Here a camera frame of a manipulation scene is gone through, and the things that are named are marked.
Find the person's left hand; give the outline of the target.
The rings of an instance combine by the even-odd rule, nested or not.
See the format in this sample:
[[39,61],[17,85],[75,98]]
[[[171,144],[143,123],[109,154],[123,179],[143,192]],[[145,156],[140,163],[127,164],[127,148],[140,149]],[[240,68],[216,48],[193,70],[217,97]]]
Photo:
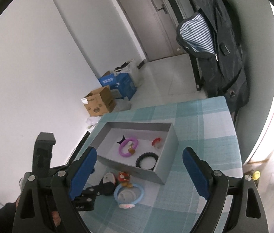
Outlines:
[[[20,201],[20,196],[18,196],[18,198],[16,200],[16,208],[18,207],[19,201]],[[52,215],[52,218],[53,218],[54,225],[56,227],[58,227],[61,223],[61,218],[60,218],[59,213],[57,211],[52,211],[51,215]]]

